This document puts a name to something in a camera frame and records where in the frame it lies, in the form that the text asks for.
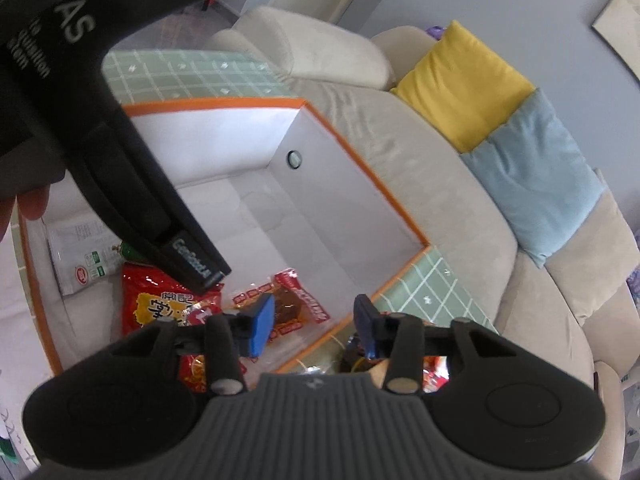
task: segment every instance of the beige pillow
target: beige pillow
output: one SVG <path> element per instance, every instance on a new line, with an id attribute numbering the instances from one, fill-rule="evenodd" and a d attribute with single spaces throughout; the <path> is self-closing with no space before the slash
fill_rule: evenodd
<path id="1" fill-rule="evenodd" d="M 600 170 L 595 170 L 604 182 Z M 546 270 L 582 325 L 640 263 L 636 240 L 607 188 L 569 241 L 546 260 Z"/>

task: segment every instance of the floor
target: floor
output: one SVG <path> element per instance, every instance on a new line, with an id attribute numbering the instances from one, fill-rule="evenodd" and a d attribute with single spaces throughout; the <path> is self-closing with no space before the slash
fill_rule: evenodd
<path id="1" fill-rule="evenodd" d="M 207 50 L 207 41 L 217 31 L 230 28 L 238 18 L 219 4 L 207 10 L 200 5 L 171 14 L 122 40 L 114 49 L 178 48 Z"/>

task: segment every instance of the red logo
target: red logo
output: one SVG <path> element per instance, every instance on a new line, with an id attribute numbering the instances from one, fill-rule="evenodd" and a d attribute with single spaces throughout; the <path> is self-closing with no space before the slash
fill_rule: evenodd
<path id="1" fill-rule="evenodd" d="M 86 272 L 84 267 L 76 267 L 76 280 L 78 280 L 80 285 L 86 285 L 89 283 L 89 274 Z"/>

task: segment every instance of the white paper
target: white paper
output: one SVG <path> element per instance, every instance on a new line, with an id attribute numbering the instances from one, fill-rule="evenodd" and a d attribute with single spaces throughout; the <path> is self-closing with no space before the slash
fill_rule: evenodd
<path id="1" fill-rule="evenodd" d="M 22 428 L 22 408 L 52 371 L 24 296 L 9 231 L 0 242 L 0 276 L 0 416 L 14 449 L 34 471 L 39 463 Z"/>

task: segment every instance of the sofa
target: sofa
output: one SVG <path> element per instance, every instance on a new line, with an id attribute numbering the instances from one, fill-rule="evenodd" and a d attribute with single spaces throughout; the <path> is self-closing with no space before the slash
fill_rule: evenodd
<path id="1" fill-rule="evenodd" d="M 207 46 L 268 63 L 394 193 L 499 333 L 597 389 L 606 427 L 591 462 L 604 478 L 618 479 L 625 441 L 621 378 L 640 354 L 640 318 L 625 282 L 640 261 L 634 237 L 607 189 L 545 266 L 519 250 L 459 153 L 388 92 L 434 44 L 415 27 L 369 40 L 259 7 Z"/>

